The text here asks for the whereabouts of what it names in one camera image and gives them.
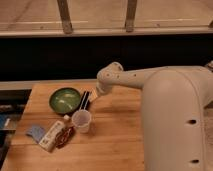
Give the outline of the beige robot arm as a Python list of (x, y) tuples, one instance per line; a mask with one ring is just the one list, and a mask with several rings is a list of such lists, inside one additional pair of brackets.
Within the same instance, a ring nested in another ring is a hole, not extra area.
[(115, 85), (142, 91), (145, 171), (207, 171), (204, 109), (213, 102), (213, 71), (203, 66), (126, 71), (113, 62), (97, 73), (92, 98)]

